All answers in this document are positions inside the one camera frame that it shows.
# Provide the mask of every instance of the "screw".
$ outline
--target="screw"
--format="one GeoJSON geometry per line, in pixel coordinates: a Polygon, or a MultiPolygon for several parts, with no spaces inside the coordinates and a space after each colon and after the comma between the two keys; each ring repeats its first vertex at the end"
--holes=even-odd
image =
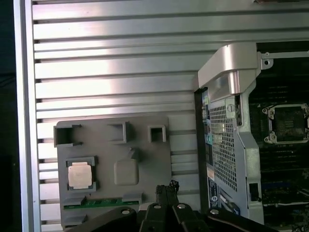
{"type": "Polygon", "coordinates": [[[129,211],[128,209],[125,209],[125,210],[121,211],[121,213],[122,213],[122,214],[129,214],[130,211],[129,211]]]}
{"type": "Polygon", "coordinates": [[[184,208],[185,208],[185,205],[184,205],[184,204],[179,204],[179,205],[177,206],[177,208],[179,208],[179,209],[184,209],[184,208]]]}
{"type": "Polygon", "coordinates": [[[235,106],[233,104],[229,104],[227,106],[227,110],[228,110],[228,112],[234,112],[235,111],[235,106]]]}
{"type": "Polygon", "coordinates": [[[219,211],[216,210],[216,209],[212,209],[212,210],[211,210],[211,214],[218,215],[218,214],[219,214],[219,211]]]}

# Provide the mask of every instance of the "slotted metal panel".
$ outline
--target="slotted metal panel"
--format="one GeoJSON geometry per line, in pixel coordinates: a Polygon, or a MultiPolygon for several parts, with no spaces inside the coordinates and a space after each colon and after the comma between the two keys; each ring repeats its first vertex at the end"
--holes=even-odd
{"type": "Polygon", "coordinates": [[[233,119],[226,117],[226,107],[210,109],[212,154],[215,175],[237,191],[233,119]]]}
{"type": "Polygon", "coordinates": [[[225,44],[308,38],[308,11],[248,0],[14,0],[24,231],[61,229],[52,133],[61,120],[167,115],[173,178],[198,209],[196,71],[225,44]]]}

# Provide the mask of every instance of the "perforated metal cover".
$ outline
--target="perforated metal cover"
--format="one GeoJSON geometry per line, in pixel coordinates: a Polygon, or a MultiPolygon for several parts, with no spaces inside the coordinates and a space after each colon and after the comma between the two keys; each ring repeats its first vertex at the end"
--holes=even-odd
{"type": "Polygon", "coordinates": [[[210,109],[210,119],[215,175],[237,191],[233,119],[226,117],[225,106],[210,109]]]}

